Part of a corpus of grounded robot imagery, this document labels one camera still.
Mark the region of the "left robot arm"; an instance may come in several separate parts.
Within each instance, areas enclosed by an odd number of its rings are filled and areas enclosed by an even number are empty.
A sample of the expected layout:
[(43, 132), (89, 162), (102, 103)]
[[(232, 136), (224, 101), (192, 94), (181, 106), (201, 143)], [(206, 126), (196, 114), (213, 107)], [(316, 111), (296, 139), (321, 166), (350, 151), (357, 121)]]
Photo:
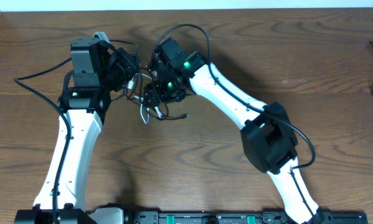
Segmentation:
[(137, 74), (140, 58), (115, 48), (104, 32), (72, 41), (73, 70), (64, 78), (58, 103), (59, 133), (45, 182), (30, 210), (15, 223), (132, 223), (131, 212), (104, 205), (86, 212), (85, 187), (93, 148), (111, 103), (110, 93)]

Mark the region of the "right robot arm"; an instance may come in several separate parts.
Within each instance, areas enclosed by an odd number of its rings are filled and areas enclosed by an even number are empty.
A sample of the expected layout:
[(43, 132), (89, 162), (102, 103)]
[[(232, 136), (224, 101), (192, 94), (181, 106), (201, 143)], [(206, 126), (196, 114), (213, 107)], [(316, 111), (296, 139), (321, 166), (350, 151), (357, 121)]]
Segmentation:
[(245, 156), (257, 170), (270, 176), (286, 214), (296, 223), (321, 223), (319, 206), (300, 173), (296, 146), (301, 131), (290, 123), (281, 104), (268, 105), (246, 94), (208, 57), (187, 53), (172, 38), (155, 46), (149, 69), (158, 78), (145, 86), (144, 109), (157, 110), (160, 104), (180, 102), (187, 90), (207, 99), (239, 128)]

